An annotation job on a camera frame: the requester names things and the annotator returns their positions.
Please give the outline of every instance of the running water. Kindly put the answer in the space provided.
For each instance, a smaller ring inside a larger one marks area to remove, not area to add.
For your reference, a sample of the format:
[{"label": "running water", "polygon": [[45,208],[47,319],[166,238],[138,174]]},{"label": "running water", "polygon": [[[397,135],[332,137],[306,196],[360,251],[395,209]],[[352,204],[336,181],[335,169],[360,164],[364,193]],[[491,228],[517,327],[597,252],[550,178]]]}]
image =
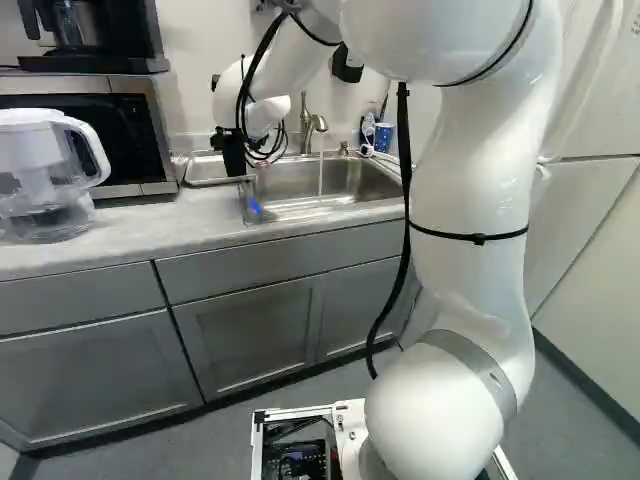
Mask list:
[{"label": "running water", "polygon": [[318,148],[320,150],[320,173],[318,174],[318,196],[321,197],[323,188],[323,170],[324,170],[324,133],[318,138]]}]

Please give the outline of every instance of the floor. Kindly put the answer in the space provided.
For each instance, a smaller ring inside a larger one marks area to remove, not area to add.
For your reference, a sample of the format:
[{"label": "floor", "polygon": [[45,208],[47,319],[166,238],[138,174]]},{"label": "floor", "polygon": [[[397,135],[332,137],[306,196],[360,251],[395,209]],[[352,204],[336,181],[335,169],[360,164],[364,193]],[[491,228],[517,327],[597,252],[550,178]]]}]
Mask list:
[{"label": "floor", "polygon": [[[379,354],[379,369],[398,350]],[[370,380],[359,361],[188,424],[43,461],[36,480],[248,479],[250,414],[359,398]],[[520,480],[637,480],[640,451],[542,355],[526,408],[503,447]]]}]

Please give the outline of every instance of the coffee maker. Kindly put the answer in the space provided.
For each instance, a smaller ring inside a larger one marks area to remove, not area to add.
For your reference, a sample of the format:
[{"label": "coffee maker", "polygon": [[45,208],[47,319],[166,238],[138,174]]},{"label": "coffee maker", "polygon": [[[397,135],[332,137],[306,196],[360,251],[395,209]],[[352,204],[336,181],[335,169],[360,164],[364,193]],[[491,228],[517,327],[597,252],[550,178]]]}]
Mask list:
[{"label": "coffee maker", "polygon": [[169,70],[153,0],[17,1],[27,37],[46,49],[42,56],[18,57],[22,70],[131,75]]}]

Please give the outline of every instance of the baseboard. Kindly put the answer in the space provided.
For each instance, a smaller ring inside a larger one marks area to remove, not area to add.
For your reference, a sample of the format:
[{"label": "baseboard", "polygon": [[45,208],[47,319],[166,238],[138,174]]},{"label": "baseboard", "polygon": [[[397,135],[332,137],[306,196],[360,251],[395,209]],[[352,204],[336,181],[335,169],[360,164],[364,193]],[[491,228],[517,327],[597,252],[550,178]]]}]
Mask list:
[{"label": "baseboard", "polygon": [[533,335],[537,349],[563,372],[567,378],[611,419],[638,447],[640,447],[640,422],[622,405],[595,383],[580,367],[560,351],[547,337],[535,328]]}]

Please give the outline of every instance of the gray countertop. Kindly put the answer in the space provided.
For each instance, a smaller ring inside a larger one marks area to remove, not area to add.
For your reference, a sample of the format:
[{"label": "gray countertop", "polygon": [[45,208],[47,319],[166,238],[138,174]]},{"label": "gray countertop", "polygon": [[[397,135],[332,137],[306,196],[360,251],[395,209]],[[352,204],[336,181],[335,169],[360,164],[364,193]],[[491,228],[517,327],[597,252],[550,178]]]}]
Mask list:
[{"label": "gray countertop", "polygon": [[402,218],[396,201],[311,220],[243,223],[235,185],[183,189],[173,201],[99,208],[94,227],[46,245],[0,243],[0,281],[228,248]]}]

